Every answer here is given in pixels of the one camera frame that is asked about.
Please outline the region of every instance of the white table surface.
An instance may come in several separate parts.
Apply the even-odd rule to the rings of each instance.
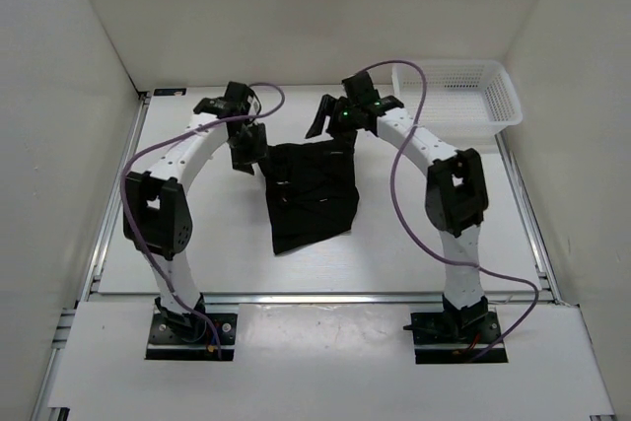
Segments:
[[[523,305],[498,308],[508,327]],[[146,361],[153,302],[82,303],[49,406],[68,421],[588,421],[610,414],[578,309],[539,306],[508,364],[415,365],[399,305],[241,306],[235,360]]]
[[[389,94],[388,88],[380,88]],[[339,95],[335,86],[288,87],[287,102],[265,120],[270,145],[302,143],[322,94]],[[203,97],[224,88],[188,89],[185,96],[153,97],[139,150],[175,136],[188,123]],[[275,92],[261,90],[264,108],[277,104]],[[494,142],[484,147],[482,162],[490,205],[480,236],[480,260],[490,270],[529,279],[538,285],[534,258],[526,239],[502,158]],[[394,214],[388,175],[395,150],[369,132],[359,134],[355,155],[360,204],[352,231],[328,241],[274,256],[264,179],[234,172],[230,151],[217,151],[188,194],[193,236],[187,248],[193,276],[205,293],[440,293],[441,263],[407,237]],[[134,170],[144,171],[160,158],[155,152]],[[407,160],[397,176],[399,201],[421,238],[442,251],[424,210],[425,178]],[[527,291],[519,283],[482,276],[488,292]],[[101,293],[157,293],[149,265],[122,233],[121,213],[108,245]]]

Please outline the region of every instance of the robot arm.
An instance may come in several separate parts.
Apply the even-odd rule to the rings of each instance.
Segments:
[[[457,150],[414,125],[401,101],[392,96],[380,98],[367,72],[342,84],[346,97],[322,98],[307,138],[319,135],[329,117],[326,132],[333,138],[354,141],[356,131],[366,129],[400,149],[414,128],[403,154],[427,178],[425,210],[440,233],[444,256],[477,263],[480,225],[488,207],[479,154],[472,149]],[[462,330],[486,316],[488,302],[477,268],[446,265],[446,271],[443,306],[456,330]]]
[[[194,109],[186,130],[195,130],[215,120],[260,112],[251,88],[230,83],[222,98],[203,99]],[[201,293],[193,282],[186,246],[192,234],[192,219],[186,194],[195,177],[213,153],[224,143],[231,148],[233,168],[253,174],[252,163],[267,154],[265,127],[254,120],[221,123],[196,132],[175,144],[143,174],[131,172],[125,178],[127,198],[143,239],[160,268],[170,277],[175,293],[190,308],[204,313]],[[138,244],[129,223],[123,221],[125,236]],[[190,336],[196,320],[174,299],[165,280],[154,269],[160,290],[156,305],[167,325],[178,334]]]

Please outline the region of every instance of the black fabric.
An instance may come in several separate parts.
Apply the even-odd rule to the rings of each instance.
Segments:
[[[354,149],[343,141],[269,147],[265,175],[274,253],[321,242],[351,229],[359,192]]]

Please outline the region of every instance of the plastic basket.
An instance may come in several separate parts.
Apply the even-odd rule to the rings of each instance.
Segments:
[[[492,137],[522,121],[522,106],[508,73],[493,60],[414,61],[427,76],[420,123],[445,138]],[[421,78],[405,65],[392,67],[394,94],[416,113]]]

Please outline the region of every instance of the white wall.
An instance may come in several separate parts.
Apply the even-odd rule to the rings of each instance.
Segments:
[[[631,419],[631,0],[540,0],[507,65],[511,146],[566,299]]]
[[[502,58],[536,0],[92,1],[146,90],[331,84],[397,56]]]
[[[0,0],[0,419],[28,419],[137,107],[88,0]]]

